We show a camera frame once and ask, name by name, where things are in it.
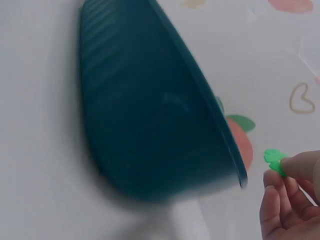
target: finger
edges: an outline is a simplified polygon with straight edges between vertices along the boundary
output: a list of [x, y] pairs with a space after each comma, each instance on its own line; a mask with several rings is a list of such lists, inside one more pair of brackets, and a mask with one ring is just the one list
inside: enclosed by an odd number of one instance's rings
[[283, 179], [286, 193], [291, 203], [292, 209], [298, 217], [308, 221], [320, 215], [320, 208], [314, 206], [304, 192], [299, 188], [297, 181], [291, 177]]
[[320, 151], [306, 151], [281, 161], [282, 170], [294, 179], [313, 182], [314, 168], [320, 159]]
[[303, 221], [297, 216], [292, 209], [290, 200], [287, 195], [287, 189], [283, 178], [273, 170], [268, 170], [263, 177], [264, 186], [274, 186], [279, 193], [280, 198], [280, 220], [284, 229], [289, 229]]
[[320, 201], [320, 151], [307, 151], [281, 161], [283, 171], [294, 179], [314, 184], [314, 194]]
[[297, 183], [312, 198], [312, 200], [315, 202], [315, 204], [317, 204], [319, 206], [320, 202], [316, 198], [314, 184], [308, 180], [299, 180], [299, 179], [297, 180]]
[[267, 186], [260, 207], [262, 238], [277, 239], [285, 231], [280, 221], [280, 197], [274, 186]]

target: hand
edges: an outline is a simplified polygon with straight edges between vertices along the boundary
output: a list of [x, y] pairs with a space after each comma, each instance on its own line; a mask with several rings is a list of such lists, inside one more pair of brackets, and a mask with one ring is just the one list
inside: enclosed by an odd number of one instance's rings
[[320, 151], [285, 158], [281, 167], [288, 177], [273, 170], [263, 177], [265, 192], [260, 207], [263, 240], [319, 240]]

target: bowl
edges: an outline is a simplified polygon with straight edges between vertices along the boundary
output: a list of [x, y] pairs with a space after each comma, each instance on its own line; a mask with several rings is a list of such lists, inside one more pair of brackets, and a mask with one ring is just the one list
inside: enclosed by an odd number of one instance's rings
[[80, 71], [89, 148], [119, 192], [166, 201], [246, 184], [217, 99], [155, 0], [87, 0]]

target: heart outline print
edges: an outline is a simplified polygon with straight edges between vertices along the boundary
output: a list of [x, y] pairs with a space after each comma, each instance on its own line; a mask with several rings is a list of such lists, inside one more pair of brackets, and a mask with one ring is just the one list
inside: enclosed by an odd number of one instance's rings
[[[293, 104], [294, 96], [295, 96], [297, 90], [300, 89], [303, 86], [304, 86], [304, 91], [303, 91], [300, 99], [303, 102], [306, 102], [311, 106], [310, 110], [297, 109], [297, 108], [294, 107], [294, 104]], [[308, 86], [308, 84], [306, 82], [301, 82], [297, 86], [294, 87], [294, 89], [291, 92], [290, 99], [289, 99], [289, 108], [290, 108], [290, 110], [292, 112], [294, 112], [296, 114], [312, 114], [316, 110], [316, 105], [310, 99], [308, 99], [306, 97], [306, 95], [308, 93], [308, 89], [309, 89], [309, 86]]]

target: green plastic piece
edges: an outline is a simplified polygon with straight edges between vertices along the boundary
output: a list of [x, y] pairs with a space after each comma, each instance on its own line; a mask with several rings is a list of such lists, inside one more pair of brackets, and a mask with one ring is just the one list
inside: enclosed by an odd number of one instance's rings
[[278, 172], [282, 177], [287, 175], [281, 168], [281, 159], [288, 157], [288, 155], [280, 152], [278, 149], [267, 149], [264, 151], [264, 161], [269, 164], [269, 167]]

